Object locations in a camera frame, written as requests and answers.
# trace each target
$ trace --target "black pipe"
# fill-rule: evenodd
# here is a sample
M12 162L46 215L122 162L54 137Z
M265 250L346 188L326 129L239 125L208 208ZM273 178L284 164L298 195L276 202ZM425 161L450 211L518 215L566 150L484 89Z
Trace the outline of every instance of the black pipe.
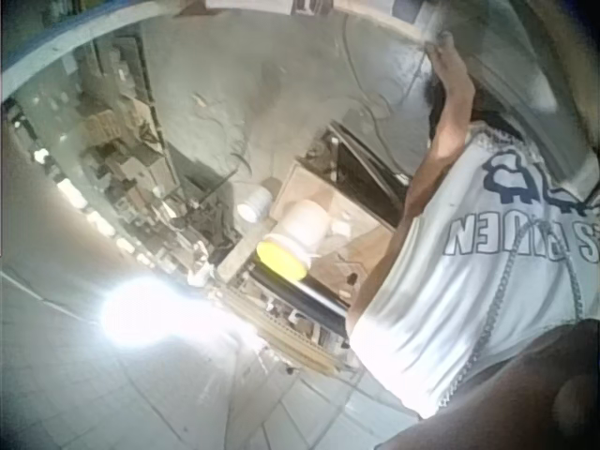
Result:
M266 289L281 298L292 308L297 309L306 317L312 319L329 331L347 338L346 321L328 307L322 305L310 295L302 292L285 278L269 269L261 262L255 262L250 275Z

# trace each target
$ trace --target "bright light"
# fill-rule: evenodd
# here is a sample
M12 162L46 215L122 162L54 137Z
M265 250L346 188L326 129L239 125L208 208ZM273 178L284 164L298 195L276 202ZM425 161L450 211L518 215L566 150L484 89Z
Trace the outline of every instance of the bright light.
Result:
M115 343L129 347L171 335L206 344L235 336L256 352L266 346L251 324L207 300L181 297L153 278L115 290L102 309L100 323Z
M34 159L39 163L39 164L44 164L46 162L46 158L50 155L50 153L48 152L48 150L46 150L45 148L40 148L39 150L36 150L34 152Z
M173 332L178 295L166 284L140 278L113 291L102 309L100 323L116 344L139 347Z
M87 200L84 198L81 192L73 186L71 180L65 178L63 181L58 183L57 186L61 192L67 196L71 204L77 209L84 209L84 207L87 206Z
M119 237L116 240L116 246L126 251L129 254L132 254L135 251L135 246L131 244L126 238Z
M100 215L98 211L91 212L87 215L87 219L96 225L97 230L104 236L112 237L116 234L116 230L106 218Z
M145 265L151 265L152 264L152 262L148 259L148 257L146 255L144 255L143 253L140 253L138 256L136 256L135 259L138 260L140 263L145 264Z

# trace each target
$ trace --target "concrete floor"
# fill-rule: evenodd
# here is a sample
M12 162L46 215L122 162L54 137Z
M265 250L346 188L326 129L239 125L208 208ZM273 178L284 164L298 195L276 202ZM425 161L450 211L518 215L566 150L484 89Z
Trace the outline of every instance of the concrete floor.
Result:
M231 152L244 155L252 175L234 177L236 201L248 185L283 180L331 120L392 164L367 107L408 172L426 151L428 107L419 91L430 65L417 45L372 22L227 11L143 22L142 36L165 139L222 175Z

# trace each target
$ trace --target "white bucket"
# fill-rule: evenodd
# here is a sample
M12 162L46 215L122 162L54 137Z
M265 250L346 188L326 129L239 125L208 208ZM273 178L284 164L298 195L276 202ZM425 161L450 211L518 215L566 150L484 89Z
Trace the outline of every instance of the white bucket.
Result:
M304 250L302 253L314 255L327 235L329 222L330 217L321 206L311 200L301 200L279 221L267 237L285 243L292 240Z
M327 212L315 202L296 203L258 245L261 261L287 279L304 278L329 222Z
M273 196L266 187L258 186L243 202L237 205L237 214L250 223L265 218L271 208Z

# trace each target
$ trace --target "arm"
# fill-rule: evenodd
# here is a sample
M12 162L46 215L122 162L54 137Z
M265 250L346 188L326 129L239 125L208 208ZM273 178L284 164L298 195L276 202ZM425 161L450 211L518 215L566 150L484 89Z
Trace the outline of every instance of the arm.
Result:
M446 92L442 117L431 147L412 178L402 220L390 240L388 249L368 275L348 311L346 328L349 335L396 262L413 220L423 213L444 176L464 151L475 94L473 82L454 47L452 35L442 35L440 46L427 45L426 50Z

